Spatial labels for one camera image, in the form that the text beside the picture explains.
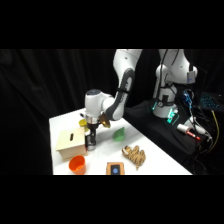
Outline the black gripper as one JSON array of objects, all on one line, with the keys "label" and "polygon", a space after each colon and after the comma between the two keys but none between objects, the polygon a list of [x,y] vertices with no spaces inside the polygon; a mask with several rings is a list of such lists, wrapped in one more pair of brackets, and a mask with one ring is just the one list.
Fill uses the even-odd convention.
[{"label": "black gripper", "polygon": [[[96,123],[96,124],[87,123],[87,128],[90,130],[90,136],[94,137],[93,138],[93,148],[96,148],[96,145],[97,145],[96,130],[98,128],[98,123]],[[87,136],[88,148],[91,147],[91,145],[92,145],[90,136]]]}]

